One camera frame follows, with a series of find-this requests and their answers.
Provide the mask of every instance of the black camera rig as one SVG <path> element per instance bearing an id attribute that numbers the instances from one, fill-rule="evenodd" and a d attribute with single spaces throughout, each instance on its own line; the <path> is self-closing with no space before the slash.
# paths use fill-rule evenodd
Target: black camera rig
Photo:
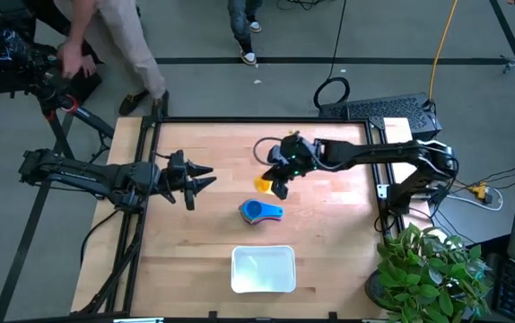
<path id="1" fill-rule="evenodd" d="M 0 9 L 0 93 L 32 93 L 39 101 L 45 119 L 50 124 L 60 148 L 68 158 L 74 158 L 56 111 L 63 110 L 79 118 L 99 133 L 100 150 L 92 156 L 94 162 L 109 147 L 104 139 L 114 136 L 114 129 L 102 119 L 80 106 L 68 93 L 70 80 L 62 78 L 56 49 L 33 42 L 26 21 L 33 19 L 26 7 Z"/>

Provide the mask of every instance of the person's arm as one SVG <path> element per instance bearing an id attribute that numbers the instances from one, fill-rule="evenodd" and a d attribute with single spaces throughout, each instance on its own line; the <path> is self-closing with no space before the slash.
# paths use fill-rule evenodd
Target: person's arm
<path id="1" fill-rule="evenodd" d="M 73 78 L 83 65 L 82 44 L 84 43 L 84 33 L 94 15 L 95 4 L 96 0 L 72 0 L 74 11 L 72 26 L 61 53 L 63 59 L 62 75 L 65 78 Z"/>
<path id="2" fill-rule="evenodd" d="M 86 27 L 94 15 L 96 0 L 72 0 L 73 17 L 68 41 L 81 46 Z"/>

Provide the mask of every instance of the khaki pants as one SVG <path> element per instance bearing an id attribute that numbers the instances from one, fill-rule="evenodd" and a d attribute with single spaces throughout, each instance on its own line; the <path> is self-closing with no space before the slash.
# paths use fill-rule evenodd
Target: khaki pants
<path id="1" fill-rule="evenodd" d="M 72 2 L 55 0 L 55 3 L 72 20 Z M 107 65 L 115 65 L 120 55 L 126 59 L 137 85 L 132 90 L 145 87 L 155 99 L 164 94 L 166 81 L 144 39 L 135 0 L 97 0 L 96 14 L 86 29 L 85 38 Z"/>

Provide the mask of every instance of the gray floor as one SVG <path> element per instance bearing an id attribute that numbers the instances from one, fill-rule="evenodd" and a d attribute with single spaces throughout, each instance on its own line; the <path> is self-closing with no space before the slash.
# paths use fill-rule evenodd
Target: gray floor
<path id="1" fill-rule="evenodd" d="M 341 1 L 309 12 L 280 11 L 266 0 L 264 31 L 255 49 L 266 57 L 330 57 Z M 156 57 L 235 57 L 224 0 L 143 0 L 146 37 Z M 515 6 L 500 1 L 515 34 Z M 433 57 L 449 1 L 350 1 L 338 51 L 340 57 Z M 462 1 L 443 57 L 512 56 L 488 1 Z M 56 36 L 41 26 L 39 40 Z M 311 97 L 327 77 L 328 65 L 161 65 L 175 116 L 315 116 Z M 515 165 L 515 70 L 502 66 L 444 65 L 435 99 L 444 130 L 439 139 L 458 153 L 465 182 Z M 114 124 L 127 85 L 119 68 L 101 66 L 104 84 L 87 108 Z M 426 92 L 427 65 L 340 65 L 351 100 Z M 337 95 L 328 89 L 326 98 Z M 75 121 L 70 142 L 80 159 L 97 148 L 95 134 Z M 37 189 L 18 183 L 27 149 L 51 147 L 54 138 L 33 97 L 0 95 L 0 292 Z M 504 180 L 505 185 L 514 182 Z M 503 190 L 505 206 L 491 213 L 448 200 L 441 210 L 459 232 L 485 240 L 511 230 L 515 188 Z M 95 202 L 89 196 L 51 192 L 6 319 L 65 315 L 79 270 L 78 252 L 89 230 Z"/>

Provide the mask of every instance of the plant pot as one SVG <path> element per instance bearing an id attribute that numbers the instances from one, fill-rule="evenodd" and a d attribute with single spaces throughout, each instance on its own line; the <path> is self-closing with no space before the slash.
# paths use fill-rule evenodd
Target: plant pot
<path id="1" fill-rule="evenodd" d="M 375 303 L 375 305 L 381 307 L 384 310 L 392 310 L 388 309 L 387 306 L 384 306 L 380 303 L 379 298 L 383 298 L 385 295 L 385 287 L 380 282 L 379 279 L 380 272 L 375 270 L 365 281 L 365 294 L 367 297 Z"/>

